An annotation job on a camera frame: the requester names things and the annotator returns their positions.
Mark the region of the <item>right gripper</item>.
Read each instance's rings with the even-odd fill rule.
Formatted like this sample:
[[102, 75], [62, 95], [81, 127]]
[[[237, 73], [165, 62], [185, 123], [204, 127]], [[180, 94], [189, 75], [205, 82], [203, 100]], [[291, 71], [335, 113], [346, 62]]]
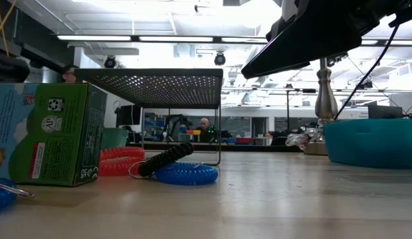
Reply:
[[[392, 0], [273, 1], [281, 16], [266, 34], [271, 41], [241, 70], [246, 79], [295, 70], [357, 48], [361, 36], [392, 14]], [[292, 26], [305, 31], [288, 29]], [[334, 29], [311, 30], [323, 26]]]

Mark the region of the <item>blue coil wrist keychain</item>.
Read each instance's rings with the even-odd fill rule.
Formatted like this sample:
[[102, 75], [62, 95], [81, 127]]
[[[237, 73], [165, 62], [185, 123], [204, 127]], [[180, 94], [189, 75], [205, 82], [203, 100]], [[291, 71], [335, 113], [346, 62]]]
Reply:
[[170, 163], [154, 173], [161, 183], [172, 185], [209, 185], [218, 178], [218, 171], [198, 163]]
[[0, 178], [0, 212], [15, 204], [17, 197], [34, 199], [35, 195], [29, 191], [19, 189], [16, 184], [5, 178]]

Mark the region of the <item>black coil wrist keychain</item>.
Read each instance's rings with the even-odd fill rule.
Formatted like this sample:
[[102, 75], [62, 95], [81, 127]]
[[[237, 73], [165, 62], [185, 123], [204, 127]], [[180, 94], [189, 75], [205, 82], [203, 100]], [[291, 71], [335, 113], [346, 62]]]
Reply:
[[162, 167], [165, 167], [170, 163], [175, 163], [179, 159], [188, 156], [193, 152], [194, 146], [191, 143], [174, 145], [149, 159], [135, 162], [129, 167], [128, 174], [135, 179], [148, 178]]

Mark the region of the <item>red coil wrist keychain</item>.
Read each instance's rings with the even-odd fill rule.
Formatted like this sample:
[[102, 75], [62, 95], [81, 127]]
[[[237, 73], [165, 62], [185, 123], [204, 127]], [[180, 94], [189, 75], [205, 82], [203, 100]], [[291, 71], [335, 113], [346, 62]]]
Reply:
[[121, 157], [101, 160], [101, 162], [99, 163], [98, 174], [100, 177], [128, 176], [128, 169], [134, 163], [142, 160], [142, 158], [138, 157]]
[[122, 157], [135, 157], [143, 159], [145, 151], [141, 147], [115, 147], [101, 150], [100, 160], [117, 159]]

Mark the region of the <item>Crayola crayon box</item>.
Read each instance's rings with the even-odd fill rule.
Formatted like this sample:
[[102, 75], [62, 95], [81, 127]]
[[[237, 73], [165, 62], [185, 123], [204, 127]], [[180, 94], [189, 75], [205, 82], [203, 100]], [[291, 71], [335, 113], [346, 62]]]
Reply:
[[90, 84], [0, 83], [0, 178], [68, 187], [95, 181], [106, 101]]

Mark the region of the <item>silver lamp with white shade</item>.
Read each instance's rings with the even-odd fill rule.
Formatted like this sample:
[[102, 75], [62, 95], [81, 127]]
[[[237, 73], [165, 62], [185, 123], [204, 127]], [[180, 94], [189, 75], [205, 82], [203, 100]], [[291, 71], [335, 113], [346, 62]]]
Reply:
[[330, 85], [331, 73], [332, 71], [328, 68], [327, 58], [321, 58], [320, 69], [317, 71], [319, 90], [315, 105], [318, 128], [307, 129], [304, 133], [305, 136], [296, 138], [304, 153], [308, 155], [328, 154], [322, 128], [325, 124], [333, 122], [338, 111], [336, 99]]

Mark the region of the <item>black monitor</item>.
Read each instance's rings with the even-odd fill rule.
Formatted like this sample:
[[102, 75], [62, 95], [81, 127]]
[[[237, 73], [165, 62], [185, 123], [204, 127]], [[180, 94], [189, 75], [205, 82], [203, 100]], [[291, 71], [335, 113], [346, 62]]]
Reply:
[[139, 125], [141, 121], [141, 107], [136, 105], [121, 106], [115, 110], [116, 127], [121, 125]]
[[403, 110], [400, 107], [368, 105], [367, 108], [369, 119], [392, 119], [403, 117]]

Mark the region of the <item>teal plastic bin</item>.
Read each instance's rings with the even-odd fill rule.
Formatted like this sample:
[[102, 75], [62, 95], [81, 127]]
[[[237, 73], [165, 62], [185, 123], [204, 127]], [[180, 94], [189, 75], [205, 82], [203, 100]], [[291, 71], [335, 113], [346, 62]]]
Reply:
[[330, 161], [412, 169], [412, 119], [355, 119], [323, 126]]

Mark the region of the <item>person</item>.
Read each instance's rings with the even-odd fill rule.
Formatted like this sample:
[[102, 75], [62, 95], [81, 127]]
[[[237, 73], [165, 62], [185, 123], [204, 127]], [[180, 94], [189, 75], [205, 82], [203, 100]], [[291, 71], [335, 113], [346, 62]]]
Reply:
[[200, 131], [199, 140], [201, 143], [210, 143], [214, 138], [207, 118], [200, 120], [200, 126], [197, 129]]
[[78, 67], [75, 65], [67, 65], [63, 68], [63, 72], [61, 75], [62, 83], [65, 84], [73, 84], [76, 82], [76, 76], [74, 74], [74, 71]]

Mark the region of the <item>grey perforated metal shelf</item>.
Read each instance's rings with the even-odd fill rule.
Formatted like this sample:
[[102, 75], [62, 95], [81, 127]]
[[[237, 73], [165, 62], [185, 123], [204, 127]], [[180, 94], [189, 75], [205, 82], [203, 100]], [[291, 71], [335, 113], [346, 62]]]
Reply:
[[141, 107], [141, 126], [145, 110], [213, 110], [218, 127], [214, 143], [221, 162], [221, 90], [223, 70], [219, 68], [85, 68], [76, 77], [121, 99]]

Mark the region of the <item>overhead light bar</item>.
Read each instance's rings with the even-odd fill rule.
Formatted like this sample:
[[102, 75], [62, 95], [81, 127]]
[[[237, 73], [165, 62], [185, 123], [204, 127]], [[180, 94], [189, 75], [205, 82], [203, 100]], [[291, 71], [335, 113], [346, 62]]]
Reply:
[[[206, 37], [179, 35], [56, 35], [57, 39], [67, 42], [146, 42], [146, 43], [211, 43], [211, 44], [267, 44], [264, 37]], [[389, 40], [366, 38], [362, 46], [385, 46]], [[393, 39], [391, 45], [412, 47], [412, 39]]]

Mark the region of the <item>green plastic bin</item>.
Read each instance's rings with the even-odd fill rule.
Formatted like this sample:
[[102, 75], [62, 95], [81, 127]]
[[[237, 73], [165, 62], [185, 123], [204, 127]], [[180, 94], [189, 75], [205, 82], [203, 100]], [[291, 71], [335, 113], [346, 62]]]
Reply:
[[128, 130], [122, 128], [104, 128], [101, 140], [101, 150], [115, 147], [125, 147]]

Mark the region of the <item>black aluminium table frame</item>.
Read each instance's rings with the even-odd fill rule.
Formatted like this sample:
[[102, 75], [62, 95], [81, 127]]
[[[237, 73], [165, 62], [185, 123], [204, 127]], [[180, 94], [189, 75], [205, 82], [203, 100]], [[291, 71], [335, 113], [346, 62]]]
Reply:
[[[235, 145], [235, 144], [207, 144], [207, 143], [191, 143], [196, 151], [231, 151], [231, 152], [279, 152], [279, 153], [303, 153], [297, 146], [287, 147], [285, 145]], [[145, 150], [160, 150], [170, 148], [171, 146], [179, 145], [179, 143], [161, 143], [161, 142], [144, 142], [128, 143], [128, 147], [143, 147]]]

